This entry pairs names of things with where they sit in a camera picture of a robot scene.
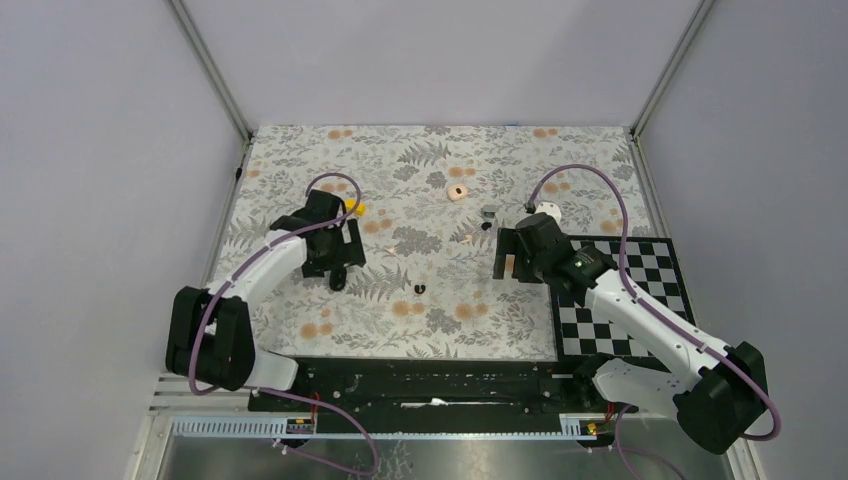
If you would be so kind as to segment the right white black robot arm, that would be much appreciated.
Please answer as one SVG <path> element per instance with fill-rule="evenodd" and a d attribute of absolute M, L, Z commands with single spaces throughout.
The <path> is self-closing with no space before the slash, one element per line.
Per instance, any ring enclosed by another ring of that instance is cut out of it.
<path fill-rule="evenodd" d="M 675 420 L 704 450 L 725 453 L 764 414 L 775 438 L 782 420 L 768 394 L 764 357 L 748 342 L 736 347 L 696 328 L 649 295 L 626 272 L 623 260 L 593 245 L 576 248 L 556 219 L 535 213 L 497 232 L 493 276 L 544 283 L 573 305 L 623 330 L 652 354 L 662 370 L 598 354 L 589 374 L 573 386 L 575 402 L 597 412 L 610 401 Z"/>

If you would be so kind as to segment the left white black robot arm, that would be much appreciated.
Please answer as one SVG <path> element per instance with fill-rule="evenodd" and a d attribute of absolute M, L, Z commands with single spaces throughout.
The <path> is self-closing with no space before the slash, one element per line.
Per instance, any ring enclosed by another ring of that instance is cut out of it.
<path fill-rule="evenodd" d="M 166 369 L 212 387 L 236 391 L 271 388 L 288 411 L 309 401 L 310 385 L 295 360 L 259 349 L 251 317 L 292 273 L 328 278 L 344 289 L 347 270 L 365 265 L 358 223 L 338 196 L 312 190 L 304 207 L 273 222 L 262 246 L 241 266 L 204 288 L 186 286 L 175 296 L 165 352 Z"/>

